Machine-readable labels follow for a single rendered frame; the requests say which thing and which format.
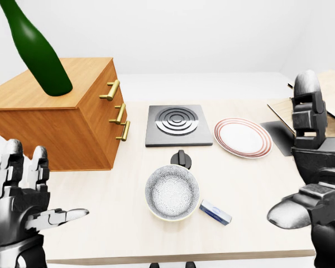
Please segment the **round black knob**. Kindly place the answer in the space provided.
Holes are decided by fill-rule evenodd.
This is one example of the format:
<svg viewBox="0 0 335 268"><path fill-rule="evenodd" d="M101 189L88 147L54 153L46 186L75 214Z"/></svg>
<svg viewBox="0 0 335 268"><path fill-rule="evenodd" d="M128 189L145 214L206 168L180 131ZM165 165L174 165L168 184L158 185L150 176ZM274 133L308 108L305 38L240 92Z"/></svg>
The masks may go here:
<svg viewBox="0 0 335 268"><path fill-rule="evenodd" d="M184 150L179 150L178 153L174 154L170 159L170 163L183 166L188 170L192 166L192 160L190 156L184 152Z"/></svg>

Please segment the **grey patterned bowl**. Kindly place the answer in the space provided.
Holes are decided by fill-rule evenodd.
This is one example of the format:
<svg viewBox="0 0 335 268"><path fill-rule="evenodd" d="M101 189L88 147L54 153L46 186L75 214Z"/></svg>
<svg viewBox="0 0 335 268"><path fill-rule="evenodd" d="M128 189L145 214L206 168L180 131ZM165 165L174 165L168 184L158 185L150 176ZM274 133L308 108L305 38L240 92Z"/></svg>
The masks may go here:
<svg viewBox="0 0 335 268"><path fill-rule="evenodd" d="M200 201L200 187L194 175L175 164L156 169L145 185L149 211L168 222L182 221L191 216Z"/></svg>

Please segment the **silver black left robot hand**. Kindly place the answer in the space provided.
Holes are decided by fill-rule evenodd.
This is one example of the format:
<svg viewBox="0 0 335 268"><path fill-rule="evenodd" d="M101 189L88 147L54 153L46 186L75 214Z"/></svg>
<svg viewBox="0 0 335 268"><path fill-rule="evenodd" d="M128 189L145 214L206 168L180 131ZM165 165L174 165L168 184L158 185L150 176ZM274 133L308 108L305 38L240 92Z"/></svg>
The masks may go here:
<svg viewBox="0 0 335 268"><path fill-rule="evenodd" d="M68 221L89 214L86 209L69 211L48 209L50 192L46 182L50 176L47 151L43 146L34 150L28 168L28 188L21 188L23 148L17 139L7 141L0 161L0 246L8 246Z"/></svg>

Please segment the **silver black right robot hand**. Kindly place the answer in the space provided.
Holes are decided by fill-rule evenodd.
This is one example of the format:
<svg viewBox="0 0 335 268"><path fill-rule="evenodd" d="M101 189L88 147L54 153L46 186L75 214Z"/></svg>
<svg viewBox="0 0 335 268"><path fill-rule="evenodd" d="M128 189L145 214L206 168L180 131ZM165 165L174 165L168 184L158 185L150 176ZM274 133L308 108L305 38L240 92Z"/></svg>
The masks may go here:
<svg viewBox="0 0 335 268"><path fill-rule="evenodd" d="M305 186L268 212L268 220L283 229L335 221L335 137L326 137L326 104L315 72L298 74L293 89L291 153Z"/></svg>

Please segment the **white plate with red rings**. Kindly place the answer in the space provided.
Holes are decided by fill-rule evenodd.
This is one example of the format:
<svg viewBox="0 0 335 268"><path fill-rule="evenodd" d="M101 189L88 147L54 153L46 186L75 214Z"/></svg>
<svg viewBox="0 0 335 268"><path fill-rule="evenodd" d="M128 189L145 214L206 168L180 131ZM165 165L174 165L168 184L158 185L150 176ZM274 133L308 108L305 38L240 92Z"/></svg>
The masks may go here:
<svg viewBox="0 0 335 268"><path fill-rule="evenodd" d="M268 155L273 149L270 134L259 124L244 118L226 118L214 127L214 137L226 151L247 159Z"/></svg>

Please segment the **wooden cabinet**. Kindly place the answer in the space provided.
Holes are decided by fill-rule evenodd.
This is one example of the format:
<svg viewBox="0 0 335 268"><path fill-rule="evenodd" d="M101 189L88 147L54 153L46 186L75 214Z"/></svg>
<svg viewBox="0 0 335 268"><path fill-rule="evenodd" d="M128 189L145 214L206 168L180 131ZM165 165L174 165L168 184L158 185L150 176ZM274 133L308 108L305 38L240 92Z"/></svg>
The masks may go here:
<svg viewBox="0 0 335 268"><path fill-rule="evenodd" d="M78 107L106 58L63 58L61 63L73 85L68 94L47 95L30 71L0 85L0 136L20 140L28 157L36 146L44 146L52 171L110 170Z"/></svg>

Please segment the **green wine bottle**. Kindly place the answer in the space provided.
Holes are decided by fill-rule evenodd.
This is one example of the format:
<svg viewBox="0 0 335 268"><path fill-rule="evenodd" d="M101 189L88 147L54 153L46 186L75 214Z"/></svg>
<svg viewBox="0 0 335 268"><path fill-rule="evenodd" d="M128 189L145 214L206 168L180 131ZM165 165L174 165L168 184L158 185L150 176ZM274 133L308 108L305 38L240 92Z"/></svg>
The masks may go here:
<svg viewBox="0 0 335 268"><path fill-rule="evenodd" d="M15 0L0 0L15 47L47 95L61 96L73 85L56 52L43 34L30 22Z"/></svg>

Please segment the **wooden cabinet drawer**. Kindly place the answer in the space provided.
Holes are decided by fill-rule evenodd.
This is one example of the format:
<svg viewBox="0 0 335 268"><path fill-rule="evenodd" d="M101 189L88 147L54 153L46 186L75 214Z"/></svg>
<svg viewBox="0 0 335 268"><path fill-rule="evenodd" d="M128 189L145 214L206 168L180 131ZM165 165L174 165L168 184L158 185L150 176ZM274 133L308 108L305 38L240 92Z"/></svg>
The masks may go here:
<svg viewBox="0 0 335 268"><path fill-rule="evenodd" d="M104 152L114 143L115 130L123 117L122 97L119 94L119 80L108 82L94 89L89 108L89 122Z"/></svg>
<svg viewBox="0 0 335 268"><path fill-rule="evenodd" d="M101 69L93 84L78 103L84 118L95 133L108 133L117 125L110 120L116 119L123 103L122 94L117 82L113 60L106 58L107 65Z"/></svg>
<svg viewBox="0 0 335 268"><path fill-rule="evenodd" d="M102 150L107 157L109 168L112 169L114 165L114 160L116 158L117 150L119 147L119 142L121 140L116 140L117 136L120 136L123 132L124 126L117 125L115 123L109 122L109 119L115 119L119 112L119 109L115 109L115 106L119 106L122 103L116 103L114 106L109 106L103 110L103 115L100 119L100 145L102 146ZM127 118L126 109L124 111L122 122L125 122Z"/></svg>

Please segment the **flat dark stove plate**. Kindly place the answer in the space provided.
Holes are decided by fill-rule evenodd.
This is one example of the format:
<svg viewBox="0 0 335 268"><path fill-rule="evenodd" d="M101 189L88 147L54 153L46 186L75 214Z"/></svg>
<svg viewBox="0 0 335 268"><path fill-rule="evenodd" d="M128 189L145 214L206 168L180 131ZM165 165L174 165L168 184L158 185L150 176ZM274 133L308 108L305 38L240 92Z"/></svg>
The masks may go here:
<svg viewBox="0 0 335 268"><path fill-rule="evenodd" d="M200 105L149 106L145 146L210 146L213 137Z"/></svg>

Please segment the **small blue and white box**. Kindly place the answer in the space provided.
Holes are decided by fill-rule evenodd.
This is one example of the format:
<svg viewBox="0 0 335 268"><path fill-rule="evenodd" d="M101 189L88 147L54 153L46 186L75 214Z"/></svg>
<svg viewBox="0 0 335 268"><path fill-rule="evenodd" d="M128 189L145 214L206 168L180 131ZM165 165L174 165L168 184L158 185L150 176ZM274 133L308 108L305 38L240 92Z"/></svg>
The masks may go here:
<svg viewBox="0 0 335 268"><path fill-rule="evenodd" d="M232 221L232 217L229 214L214 206L205 199L202 200L199 209L224 226L230 224Z"/></svg>

